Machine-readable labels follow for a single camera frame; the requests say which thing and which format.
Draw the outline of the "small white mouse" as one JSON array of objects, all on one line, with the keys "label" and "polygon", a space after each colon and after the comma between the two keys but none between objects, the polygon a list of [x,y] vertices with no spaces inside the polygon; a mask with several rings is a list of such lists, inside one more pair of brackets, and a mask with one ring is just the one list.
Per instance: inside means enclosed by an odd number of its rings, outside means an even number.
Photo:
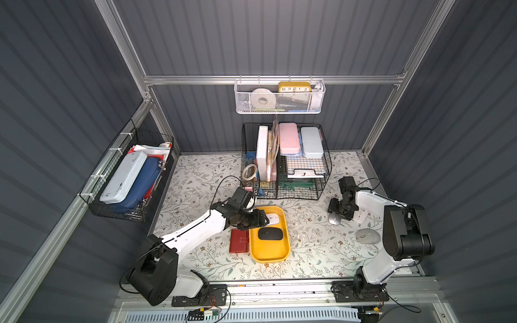
[{"label": "small white mouse", "polygon": [[353,221],[357,223],[358,225],[361,225],[363,222],[365,222],[366,218],[368,217],[369,212],[365,209],[359,208],[358,211],[354,212]]}]

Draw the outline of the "silver computer mouse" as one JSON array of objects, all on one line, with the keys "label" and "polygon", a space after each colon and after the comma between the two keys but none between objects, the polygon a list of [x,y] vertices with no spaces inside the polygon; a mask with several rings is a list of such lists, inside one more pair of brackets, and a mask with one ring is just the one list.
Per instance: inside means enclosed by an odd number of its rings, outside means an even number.
[{"label": "silver computer mouse", "polygon": [[328,215],[328,222],[331,225],[339,226],[341,224],[341,216],[337,213],[330,213]]}]

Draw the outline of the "black computer mouse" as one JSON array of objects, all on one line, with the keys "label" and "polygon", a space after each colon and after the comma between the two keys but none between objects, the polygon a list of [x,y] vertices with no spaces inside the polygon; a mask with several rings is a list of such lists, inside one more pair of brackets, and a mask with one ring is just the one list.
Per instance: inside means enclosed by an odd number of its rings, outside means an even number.
[{"label": "black computer mouse", "polygon": [[280,241],[284,239],[284,232],[278,227],[262,227],[258,231],[258,239],[264,241]]}]

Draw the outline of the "white computer mouse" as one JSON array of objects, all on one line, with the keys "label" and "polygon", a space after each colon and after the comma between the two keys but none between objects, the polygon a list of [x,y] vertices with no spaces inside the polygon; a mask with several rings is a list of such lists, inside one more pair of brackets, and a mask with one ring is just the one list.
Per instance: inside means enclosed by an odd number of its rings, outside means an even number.
[{"label": "white computer mouse", "polygon": [[276,213],[268,213],[266,216],[269,220],[268,226],[275,226],[280,223],[280,217]]}]

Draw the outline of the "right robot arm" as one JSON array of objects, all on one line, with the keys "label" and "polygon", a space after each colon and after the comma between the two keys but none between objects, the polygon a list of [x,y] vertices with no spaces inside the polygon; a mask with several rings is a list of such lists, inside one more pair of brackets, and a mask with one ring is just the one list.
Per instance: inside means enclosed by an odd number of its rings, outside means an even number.
[{"label": "right robot arm", "polygon": [[352,176],[341,178],[339,189],[342,198],[332,198],[328,207],[331,223],[346,220],[360,225],[367,214],[382,218],[381,234],[369,228],[356,233],[356,239],[362,244],[382,243],[381,251],[356,271],[351,286],[356,296],[364,299],[382,293],[393,273],[417,266],[424,257],[434,253],[424,207],[402,203],[379,195],[372,188],[360,187]]}]

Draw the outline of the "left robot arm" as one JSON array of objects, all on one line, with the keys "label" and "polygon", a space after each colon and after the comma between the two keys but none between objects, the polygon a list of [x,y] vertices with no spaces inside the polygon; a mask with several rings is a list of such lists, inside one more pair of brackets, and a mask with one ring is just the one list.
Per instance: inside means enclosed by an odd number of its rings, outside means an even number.
[{"label": "left robot arm", "polygon": [[248,231],[269,223],[266,213],[254,208],[253,193],[238,187],[230,198],[211,204],[187,226],[161,237],[148,236],[149,250],[131,265],[126,280],[152,306],[170,296],[204,302],[209,282],[194,270],[181,271],[184,257],[228,228]]}]

